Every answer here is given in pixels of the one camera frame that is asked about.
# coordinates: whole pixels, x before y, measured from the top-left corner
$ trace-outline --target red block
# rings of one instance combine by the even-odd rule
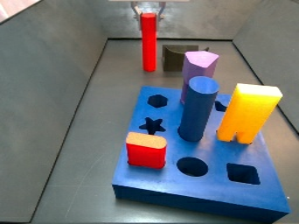
[[[125,138],[128,164],[161,169],[165,145],[167,141],[161,136],[128,132]]]
[[[153,13],[141,14],[143,64],[144,70],[156,69],[156,18]]]

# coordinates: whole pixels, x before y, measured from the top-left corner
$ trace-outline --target blue cylinder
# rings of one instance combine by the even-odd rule
[[[212,78],[205,76],[191,78],[179,128],[183,140],[189,142],[201,140],[219,89],[219,83]]]

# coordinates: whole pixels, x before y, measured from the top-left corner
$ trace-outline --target star-shaped hole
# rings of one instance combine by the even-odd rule
[[[153,135],[156,131],[164,132],[165,129],[161,126],[163,119],[152,120],[149,117],[144,119],[144,124],[139,126],[140,130],[147,130],[148,135]]]

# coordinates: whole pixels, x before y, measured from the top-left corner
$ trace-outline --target square hole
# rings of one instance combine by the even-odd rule
[[[258,169],[243,164],[227,164],[228,179],[234,182],[259,185]]]

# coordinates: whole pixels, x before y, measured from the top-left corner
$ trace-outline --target shape sorter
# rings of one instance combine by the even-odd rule
[[[252,221],[279,220],[290,207],[262,133],[252,144],[217,139],[230,103],[230,95],[219,94],[201,140],[184,141],[177,133],[180,96],[180,89],[140,90],[128,132],[167,140],[165,165],[163,169],[129,165],[124,143],[112,180],[116,197]]]

